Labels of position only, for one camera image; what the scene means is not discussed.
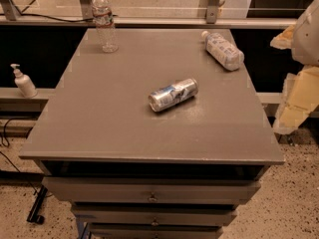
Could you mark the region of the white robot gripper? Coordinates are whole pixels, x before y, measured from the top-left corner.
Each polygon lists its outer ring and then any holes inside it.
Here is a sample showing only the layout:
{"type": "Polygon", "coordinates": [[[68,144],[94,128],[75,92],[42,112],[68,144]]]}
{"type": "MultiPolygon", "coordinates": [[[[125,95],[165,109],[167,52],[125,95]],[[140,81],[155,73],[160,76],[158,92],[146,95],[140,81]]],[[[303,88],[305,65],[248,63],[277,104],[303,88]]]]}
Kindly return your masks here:
{"type": "Polygon", "coordinates": [[[297,74],[284,80],[282,97],[275,114],[273,131],[290,134],[301,126],[319,106],[319,0],[310,6],[291,25],[274,37],[270,46],[290,49],[292,58],[304,66],[297,74]]]}

